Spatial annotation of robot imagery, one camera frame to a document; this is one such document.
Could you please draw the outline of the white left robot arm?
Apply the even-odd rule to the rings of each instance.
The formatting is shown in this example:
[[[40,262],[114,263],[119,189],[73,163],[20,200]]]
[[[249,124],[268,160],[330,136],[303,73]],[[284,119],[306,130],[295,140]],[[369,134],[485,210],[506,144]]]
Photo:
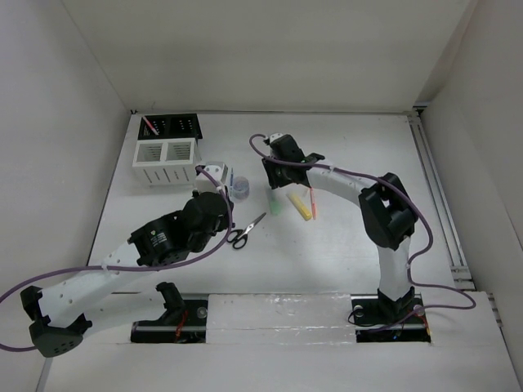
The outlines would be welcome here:
[[[233,210],[227,192],[195,191],[180,211],[135,230],[89,269],[51,287],[24,289],[20,299],[32,321],[29,334],[36,350],[53,358],[77,347],[105,313],[97,307],[103,299],[143,275],[180,266],[202,252],[212,237],[233,227]]]

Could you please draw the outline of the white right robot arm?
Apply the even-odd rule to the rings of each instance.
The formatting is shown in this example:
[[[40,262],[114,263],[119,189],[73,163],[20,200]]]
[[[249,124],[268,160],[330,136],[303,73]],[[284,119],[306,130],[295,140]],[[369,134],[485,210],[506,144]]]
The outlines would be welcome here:
[[[382,177],[347,174],[320,154],[305,155],[289,134],[275,133],[263,141],[270,154],[261,161],[272,189],[304,185],[360,209],[365,233],[378,250],[378,312],[386,323],[402,319],[414,298],[408,260],[418,216],[399,177],[393,173]]]

